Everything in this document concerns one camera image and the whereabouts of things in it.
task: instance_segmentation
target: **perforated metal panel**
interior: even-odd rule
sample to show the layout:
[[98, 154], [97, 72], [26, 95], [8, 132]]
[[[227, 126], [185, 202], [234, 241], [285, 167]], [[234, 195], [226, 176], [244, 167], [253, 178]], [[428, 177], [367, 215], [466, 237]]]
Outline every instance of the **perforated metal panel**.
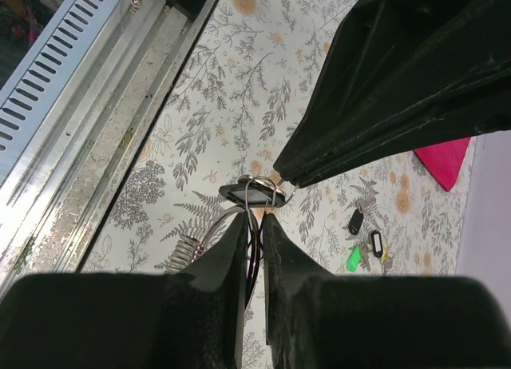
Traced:
[[0, 186], [120, 0], [65, 0], [0, 91]]

